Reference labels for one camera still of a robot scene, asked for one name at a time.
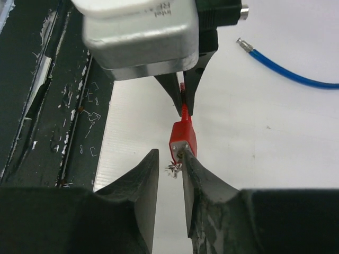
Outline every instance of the scratched black board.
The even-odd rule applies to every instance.
[[[35,122],[25,122],[30,130],[23,128],[1,186],[54,187],[60,175],[89,58],[82,43],[82,15],[67,6],[62,36],[51,50],[50,82],[32,117]]]
[[[40,32],[59,0],[15,0],[0,34],[0,174],[7,164],[43,49]]]
[[[93,60],[70,147],[64,187],[93,190],[112,89],[113,81]]]

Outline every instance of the red cable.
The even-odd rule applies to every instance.
[[[185,83],[180,83],[180,92],[182,96],[185,96]],[[189,109],[187,107],[186,102],[182,103],[182,110],[181,110],[181,121],[189,121],[192,122],[191,116],[189,115]]]
[[[195,131],[192,125],[192,119],[189,115],[189,110],[185,102],[184,83],[180,83],[180,92],[182,96],[181,121],[174,123],[171,138],[169,140],[169,148],[171,150],[172,159],[175,165],[182,163],[181,157],[178,157],[178,153],[180,153],[182,149],[189,149],[194,154],[194,156],[197,156],[198,147]]]

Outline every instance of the metal fitting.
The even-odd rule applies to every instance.
[[[243,4],[242,9],[240,10],[240,20],[246,20],[249,14],[249,7],[247,4]]]
[[[248,44],[246,41],[239,38],[237,43],[242,47],[247,53],[250,53],[254,48],[251,44]]]

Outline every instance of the metal box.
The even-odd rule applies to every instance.
[[[194,0],[174,0],[110,18],[84,16],[83,41],[115,80],[189,70],[199,57]]]

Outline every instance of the blue cable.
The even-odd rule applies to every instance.
[[[280,65],[277,65],[272,60],[268,59],[266,56],[261,54],[259,51],[255,50],[250,44],[247,42],[241,40],[239,38],[237,40],[237,43],[244,49],[246,52],[249,53],[250,56],[252,56],[255,60],[259,61],[266,67],[270,68],[271,70],[277,72],[278,74],[289,78],[295,82],[298,82],[300,84],[318,88],[318,89],[339,89],[338,83],[325,83],[325,82],[319,82],[316,80],[308,79],[302,76],[299,76],[289,70],[286,70],[285,68],[281,67]]]

